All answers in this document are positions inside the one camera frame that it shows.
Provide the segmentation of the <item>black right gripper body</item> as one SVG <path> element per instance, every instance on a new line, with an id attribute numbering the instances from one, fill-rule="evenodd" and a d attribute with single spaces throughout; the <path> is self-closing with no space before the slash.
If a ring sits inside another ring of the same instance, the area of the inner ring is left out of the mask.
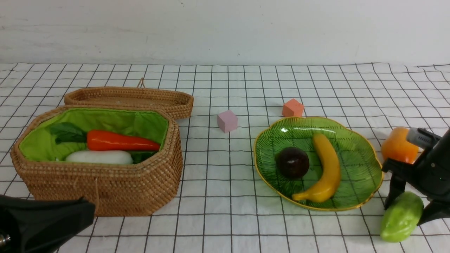
<path id="1" fill-rule="evenodd" d="M 388 158 L 381 170 L 399 175 L 426 197 L 449 197 L 449 131 L 432 149 L 423 149 L 414 163 Z"/>

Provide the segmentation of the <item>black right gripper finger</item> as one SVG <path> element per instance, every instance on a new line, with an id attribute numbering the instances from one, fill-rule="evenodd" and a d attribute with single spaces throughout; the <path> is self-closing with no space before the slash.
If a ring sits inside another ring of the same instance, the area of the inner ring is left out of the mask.
<path id="1" fill-rule="evenodd" d="M 432 199 L 431 197 L 427 197 L 429 203 L 426 207 L 424 207 L 421 218 L 418 222 L 418 226 L 421 226 L 424 223 L 443 219 L 450 218 L 450 199 L 449 197 L 441 197 L 438 199 Z"/>
<path id="2" fill-rule="evenodd" d="M 387 210 L 395 201 L 397 197 L 404 193 L 406 187 L 406 181 L 399 175 L 392 173 L 389 193 L 384 203 L 384 210 Z"/>

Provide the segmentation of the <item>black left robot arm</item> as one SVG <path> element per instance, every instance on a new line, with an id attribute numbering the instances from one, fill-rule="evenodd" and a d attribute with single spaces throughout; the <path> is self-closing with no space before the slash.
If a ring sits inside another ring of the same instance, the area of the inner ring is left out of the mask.
<path id="1" fill-rule="evenodd" d="M 0 251 L 53 253 L 93 224 L 96 206 L 78 200 L 37 201 L 0 197 Z"/>

